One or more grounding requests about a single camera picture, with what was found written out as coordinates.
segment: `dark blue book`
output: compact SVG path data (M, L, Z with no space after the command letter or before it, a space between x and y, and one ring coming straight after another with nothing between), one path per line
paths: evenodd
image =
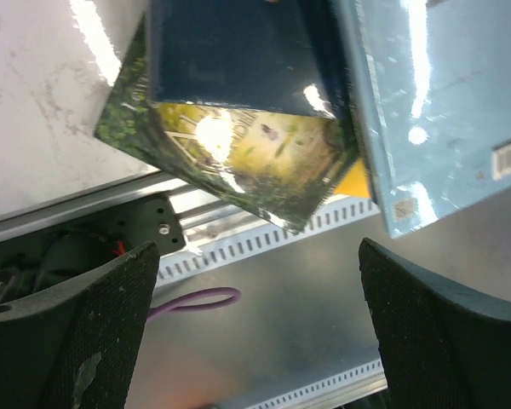
M150 0L146 28L154 101L347 114L328 0Z

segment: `yellow object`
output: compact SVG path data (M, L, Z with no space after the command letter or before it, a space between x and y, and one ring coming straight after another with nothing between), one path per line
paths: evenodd
M337 194L347 194L356 198L370 199L369 183L367 181L367 174L365 164L362 159L358 159L348 175L342 180L335 190Z

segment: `perforated metal strip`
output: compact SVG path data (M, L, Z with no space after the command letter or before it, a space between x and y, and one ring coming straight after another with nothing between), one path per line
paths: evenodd
M322 407L321 405L318 406L315 400L321 401L326 395L335 395L341 389L354 387L356 384L360 384L364 380L377 375L382 376L381 382L377 383L377 385L371 385L368 389L359 389L357 394L354 390L354 394L349 394L348 402L344 401L340 404L343 405L386 388L381 360L374 360L368 364L357 366L351 370L338 373L333 377L327 377L326 379L322 379L316 383L311 383L302 388L292 390L287 394L276 396L270 400L265 400L264 402L250 406L247 409L296 409L302 407Z
M161 258L156 287L295 243L378 212L378 208L368 199L344 198L324 205L307 224L304 232L297 235L258 219L220 234L208 228L209 233L205 239L191 243L184 251Z

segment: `book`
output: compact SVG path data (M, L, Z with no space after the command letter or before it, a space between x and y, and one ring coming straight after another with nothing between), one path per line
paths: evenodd
M359 157L348 118L155 103L148 84L141 26L95 136L292 232Z
M333 0L392 237L511 187L511 0Z
M348 115L329 0L150 0L154 101L294 115Z

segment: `red wire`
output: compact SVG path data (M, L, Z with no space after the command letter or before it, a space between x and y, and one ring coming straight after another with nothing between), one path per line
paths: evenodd
M125 249L125 244L123 243L123 241L118 240L118 249L112 250L112 253L115 254L116 256L122 256L126 252L127 252L127 249Z

